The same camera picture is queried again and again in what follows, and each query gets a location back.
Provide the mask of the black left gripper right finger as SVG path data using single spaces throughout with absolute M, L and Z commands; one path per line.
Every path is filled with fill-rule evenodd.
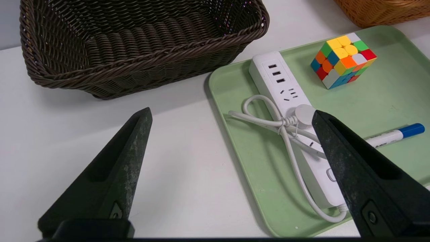
M 312 124 L 361 237 L 429 237 L 429 190 L 334 116 Z

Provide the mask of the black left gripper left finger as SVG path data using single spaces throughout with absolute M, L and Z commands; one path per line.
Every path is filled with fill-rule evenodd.
M 149 107 L 134 113 L 38 220 L 44 238 L 132 238 L 129 215 L 149 133 Z

